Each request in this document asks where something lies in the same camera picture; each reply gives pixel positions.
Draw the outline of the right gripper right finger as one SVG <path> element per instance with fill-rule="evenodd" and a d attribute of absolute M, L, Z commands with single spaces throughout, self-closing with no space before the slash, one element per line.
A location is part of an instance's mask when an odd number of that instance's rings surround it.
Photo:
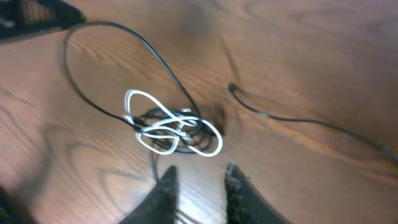
<path fill-rule="evenodd" d="M 248 176 L 230 162 L 224 176 L 226 219 L 236 224 L 287 224 L 281 215 L 252 185 Z"/>

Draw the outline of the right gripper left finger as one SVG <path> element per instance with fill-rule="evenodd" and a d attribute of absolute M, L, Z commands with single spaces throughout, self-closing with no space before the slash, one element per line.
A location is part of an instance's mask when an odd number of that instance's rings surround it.
<path fill-rule="evenodd" d="M 174 224 L 177 205 L 178 172 L 170 166 L 146 198 L 119 224 Z"/>

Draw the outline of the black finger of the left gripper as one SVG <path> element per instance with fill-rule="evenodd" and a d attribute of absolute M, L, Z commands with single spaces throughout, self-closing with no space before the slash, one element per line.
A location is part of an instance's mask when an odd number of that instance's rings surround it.
<path fill-rule="evenodd" d="M 1 40 L 84 23 L 83 13 L 61 0 L 1 0 Z"/>

